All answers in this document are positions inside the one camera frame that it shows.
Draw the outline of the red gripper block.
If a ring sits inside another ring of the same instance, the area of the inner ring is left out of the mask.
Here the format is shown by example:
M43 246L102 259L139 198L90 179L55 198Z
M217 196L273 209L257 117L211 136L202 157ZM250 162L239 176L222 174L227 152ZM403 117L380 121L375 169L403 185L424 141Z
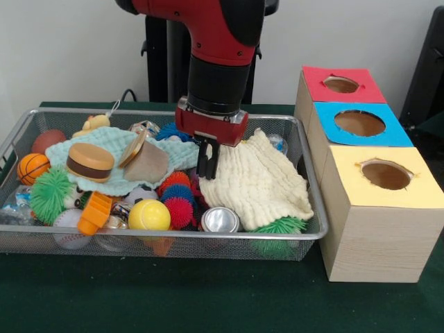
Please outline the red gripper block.
M220 144L236 146L244 136L248 113L240 110L234 116L213 116L202 113L188 105L187 97L181 97L175 113L176 128L197 137L199 145L196 174L207 180L216 178Z

